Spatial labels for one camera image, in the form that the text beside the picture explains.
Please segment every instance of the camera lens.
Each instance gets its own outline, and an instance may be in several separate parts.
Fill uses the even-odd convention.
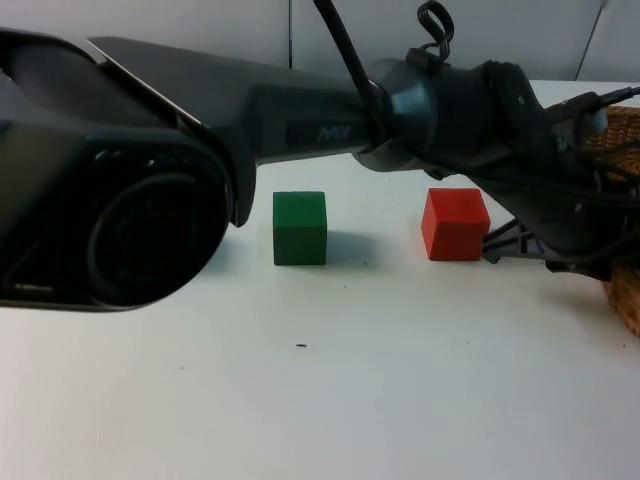
[[[185,173],[129,186],[103,210],[89,238],[96,299],[117,307],[159,300],[207,264],[229,223],[228,189]]]

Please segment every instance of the white tabletop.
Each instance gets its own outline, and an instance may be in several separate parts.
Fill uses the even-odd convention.
[[[594,88],[534,83],[544,104]],[[0,310],[0,478],[637,480],[640,342],[602,286],[427,261],[427,189],[467,185],[263,167],[249,223],[169,299]],[[281,190],[326,192],[326,267],[273,265]]]

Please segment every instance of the green cube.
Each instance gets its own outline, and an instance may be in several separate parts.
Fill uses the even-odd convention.
[[[324,192],[273,194],[273,261],[276,265],[327,263]]]

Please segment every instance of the white wall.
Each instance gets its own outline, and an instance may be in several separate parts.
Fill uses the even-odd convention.
[[[293,1],[296,68],[346,70],[312,0]],[[404,57],[430,40],[416,19],[417,0],[334,0],[365,64]],[[520,63],[530,78],[573,80],[600,0],[442,0],[455,25],[451,62],[472,67],[495,59]]]
[[[0,24],[75,43],[118,35],[288,65],[288,0],[3,0]]]
[[[579,80],[640,81],[638,0],[610,0],[603,9]]]

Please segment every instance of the red cube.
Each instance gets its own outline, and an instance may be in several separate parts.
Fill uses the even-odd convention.
[[[475,261],[491,220],[477,188],[432,188],[422,217],[422,236],[430,260]]]

